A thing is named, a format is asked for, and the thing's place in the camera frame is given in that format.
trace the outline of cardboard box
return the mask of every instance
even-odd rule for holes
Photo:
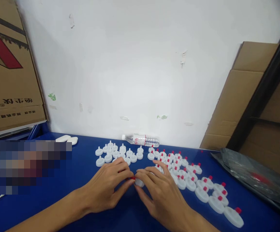
[[[226,147],[278,44],[243,42],[200,148]]]
[[[0,0],[0,131],[44,120],[43,101],[15,1]]]

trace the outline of hand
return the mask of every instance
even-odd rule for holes
[[[149,213],[170,231],[209,231],[215,229],[201,215],[192,210],[175,184],[168,168],[160,161],[164,174],[155,167],[137,170],[136,178],[144,182],[153,199],[136,186],[140,199]]]
[[[122,157],[113,163],[104,164],[86,185],[75,190],[84,204],[83,214],[114,208],[135,180],[127,180],[116,192],[114,188],[124,179],[133,176],[133,172]]]

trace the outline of red tip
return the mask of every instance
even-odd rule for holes
[[[238,214],[242,213],[242,210],[241,210],[239,207],[236,207],[236,208],[235,208],[235,211],[236,211]]]

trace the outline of blue tabletop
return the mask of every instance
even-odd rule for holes
[[[55,140],[62,136],[60,133],[47,133],[36,140]],[[72,159],[66,160],[66,169],[55,169],[54,177],[42,178],[40,186],[30,187],[27,195],[6,195],[0,199],[0,231],[24,221],[32,215],[47,208],[74,189],[86,184],[98,171],[96,167],[95,150],[109,143],[109,139],[77,136],[78,143],[72,147]],[[112,140],[118,147],[121,140]],[[139,146],[124,142],[127,150],[131,148],[136,153]],[[235,178],[225,171],[210,155],[210,151],[173,146],[159,146],[159,150],[166,153],[182,152],[189,163],[201,163],[203,170],[199,178],[213,176],[214,183],[226,183],[229,206],[242,209],[241,217],[244,226],[234,227],[223,214],[216,213],[208,203],[202,203],[194,192],[181,190],[187,203],[200,213],[220,231],[280,231],[280,213],[263,202],[256,195],[242,186]],[[148,147],[144,147],[144,158],[131,163],[130,169],[134,173],[139,168],[154,166],[147,159]],[[84,218],[66,226],[61,231],[167,231],[153,219],[141,202],[135,188],[131,186],[117,204],[116,208],[98,214],[89,214]]]

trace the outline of water bottle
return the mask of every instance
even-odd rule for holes
[[[149,135],[140,135],[140,134],[129,134],[122,135],[122,140],[126,140],[131,144],[148,146],[148,147],[159,147],[159,137],[152,137]]]

